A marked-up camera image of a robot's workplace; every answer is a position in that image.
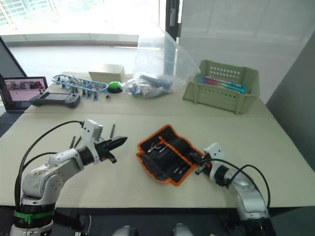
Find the black cable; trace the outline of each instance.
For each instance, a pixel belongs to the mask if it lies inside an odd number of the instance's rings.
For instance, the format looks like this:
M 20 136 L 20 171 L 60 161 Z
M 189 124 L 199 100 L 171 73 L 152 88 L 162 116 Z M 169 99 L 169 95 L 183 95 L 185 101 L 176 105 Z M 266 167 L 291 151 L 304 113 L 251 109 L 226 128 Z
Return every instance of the black cable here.
M 238 168 L 237 166 L 233 165 L 232 163 L 228 162 L 228 161 L 225 161 L 225 160 L 222 160 L 222 159 L 212 159 L 212 158 L 204 158 L 200 161 L 200 163 L 204 163 L 204 162 L 211 162 L 211 161 L 220 161 L 220 162 L 223 162 L 231 167 L 233 167 L 234 169 L 236 170 L 239 170 L 240 168 Z M 254 187 L 259 191 L 257 185 L 255 184 L 255 182 L 253 181 L 253 179 L 247 175 L 244 171 L 240 171 L 243 175 L 245 175 L 251 182 L 252 184 L 254 185 Z
M 263 178 L 264 182 L 265 182 L 265 185 L 266 185 L 266 188 L 267 188 L 267 194 L 268 194 L 268 202 L 267 202 L 267 208 L 270 207 L 270 201 L 271 201 L 271 196 L 270 196 L 270 188 L 269 188 L 269 185 L 268 185 L 268 182 L 265 178 L 265 176 L 263 175 L 263 173 L 256 167 L 256 166 L 253 166 L 253 165 L 245 165 L 243 167 L 241 167 L 240 169 L 237 170 L 237 172 L 235 172 L 235 174 L 232 176 L 232 178 L 228 181 L 228 183 L 226 185 L 229 185 L 234 179 L 235 177 L 243 170 L 245 169 L 246 167 L 252 167 L 253 169 L 255 169 L 260 175 L 261 177 Z
M 44 152 L 42 154 L 39 154 L 35 157 L 33 157 L 31 160 L 29 160 L 24 166 L 23 166 L 23 170 L 22 172 L 25 170 L 25 168 L 34 160 L 36 160 L 37 158 L 41 157 L 41 156 L 44 156 L 44 155 L 53 155 L 53 154 L 56 154 L 57 152 Z M 19 176 L 16 177 L 16 180 L 15 180 L 15 187 L 14 188 L 17 188 L 18 187 L 18 179 L 19 179 Z
M 257 185 L 255 184 L 255 182 L 253 181 L 253 179 L 247 175 L 241 168 L 238 168 L 237 166 L 233 165 L 232 163 L 228 162 L 228 161 L 225 161 L 225 160 L 222 160 L 222 159 L 212 159 L 212 158 L 204 158 L 200 161 L 200 163 L 204 163 L 204 162 L 211 162 L 211 161 L 220 161 L 220 162 L 223 162 L 227 165 L 230 165 L 231 167 L 235 168 L 237 170 L 237 172 L 234 174 L 236 176 L 236 174 L 238 173 L 242 173 L 244 174 L 251 182 L 252 184 L 254 185 L 254 187 L 259 191 Z M 270 207 L 270 201 L 271 201 L 271 196 L 270 196 L 270 189 L 269 189 L 269 185 L 268 185 L 268 182 L 265 178 L 265 176 L 263 175 L 263 173 L 255 166 L 253 165 L 245 165 L 245 167 L 252 167 L 254 168 L 255 170 L 257 170 L 259 172 L 259 174 L 261 175 L 261 177 L 263 178 L 264 182 L 265 182 L 265 185 L 266 185 L 266 188 L 267 188 L 267 194 L 268 194 L 268 201 L 267 201 L 267 208 Z
M 23 171 L 25 170 L 25 168 L 26 168 L 32 161 L 36 160 L 37 158 L 39 158 L 39 157 L 41 157 L 41 156 L 44 156 L 44 155 L 54 155 L 54 154 L 57 154 L 57 152 L 52 152 L 52 151 L 50 151 L 50 152 L 44 152 L 44 153 L 42 153 L 42 154 L 39 154 L 39 155 L 33 157 L 31 160 L 29 160 L 29 161 L 23 166 Z
M 54 128 L 48 130 L 46 133 L 44 133 L 43 135 L 41 135 L 30 147 L 29 149 L 25 152 L 23 158 L 22 158 L 22 161 L 21 161 L 21 164 L 20 164 L 20 168 L 19 168 L 19 173 L 18 173 L 18 181 L 17 181 L 17 184 L 15 185 L 15 188 L 14 188 L 14 200 L 15 200 L 15 210 L 18 211 L 19 209 L 19 206 L 20 206 L 20 198 L 21 198 L 21 182 L 22 182 L 22 172 L 23 172 L 23 166 L 24 166 L 24 163 L 25 163 L 25 160 L 28 156 L 28 154 L 30 153 L 30 151 L 33 149 L 33 147 L 42 139 L 44 138 L 47 134 L 49 134 L 50 132 L 54 131 L 55 129 L 63 126 L 63 125 L 66 125 L 66 124 L 69 124 L 69 123 L 79 123 L 81 125 L 84 124 L 84 122 L 82 121 L 77 121 L 77 120 L 71 120 L 71 121 L 67 121 L 65 123 L 62 123 L 62 124 L 59 124 L 57 126 L 55 126 Z

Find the white wall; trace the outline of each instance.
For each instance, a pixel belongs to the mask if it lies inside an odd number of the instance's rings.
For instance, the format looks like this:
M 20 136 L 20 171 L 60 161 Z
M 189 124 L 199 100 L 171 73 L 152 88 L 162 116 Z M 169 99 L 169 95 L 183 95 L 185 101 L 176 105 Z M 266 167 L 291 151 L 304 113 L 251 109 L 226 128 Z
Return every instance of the white wall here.
M 180 45 L 198 64 L 257 69 L 267 102 L 314 29 L 315 0 L 184 0 Z

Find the green plastic basket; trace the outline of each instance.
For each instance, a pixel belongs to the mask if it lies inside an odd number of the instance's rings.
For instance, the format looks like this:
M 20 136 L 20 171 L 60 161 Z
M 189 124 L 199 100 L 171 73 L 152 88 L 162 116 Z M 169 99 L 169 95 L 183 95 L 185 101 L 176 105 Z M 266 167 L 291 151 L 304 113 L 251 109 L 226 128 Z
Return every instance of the green plastic basket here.
M 201 73 L 197 74 L 193 82 L 189 82 L 183 99 L 219 107 L 229 111 L 245 113 L 251 104 L 259 97 L 259 73 L 247 67 L 238 67 L 203 60 L 200 64 Z M 217 79 L 246 86 L 245 94 L 220 88 L 217 86 L 199 84 L 202 75 L 213 76 Z

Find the laptop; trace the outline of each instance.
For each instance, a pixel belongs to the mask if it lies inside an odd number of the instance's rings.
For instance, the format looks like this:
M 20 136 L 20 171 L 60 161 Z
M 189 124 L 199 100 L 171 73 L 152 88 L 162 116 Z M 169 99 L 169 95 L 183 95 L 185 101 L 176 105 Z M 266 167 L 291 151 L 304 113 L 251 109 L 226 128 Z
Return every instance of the laptop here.
M 0 125 L 12 125 L 31 105 L 29 100 L 47 89 L 45 77 L 12 77 L 0 75 L 0 95 L 6 112 Z

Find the plastic bag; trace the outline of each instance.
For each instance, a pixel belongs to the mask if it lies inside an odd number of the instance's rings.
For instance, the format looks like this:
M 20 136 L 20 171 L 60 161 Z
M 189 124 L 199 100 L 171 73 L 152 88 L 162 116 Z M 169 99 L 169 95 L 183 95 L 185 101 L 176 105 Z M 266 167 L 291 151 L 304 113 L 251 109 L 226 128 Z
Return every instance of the plastic bag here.
M 138 74 L 124 84 L 124 89 L 135 97 L 156 97 L 172 91 L 171 79 L 168 75 Z
M 134 77 L 125 83 L 125 91 L 138 97 L 170 93 L 199 72 L 190 54 L 155 26 L 139 35 Z

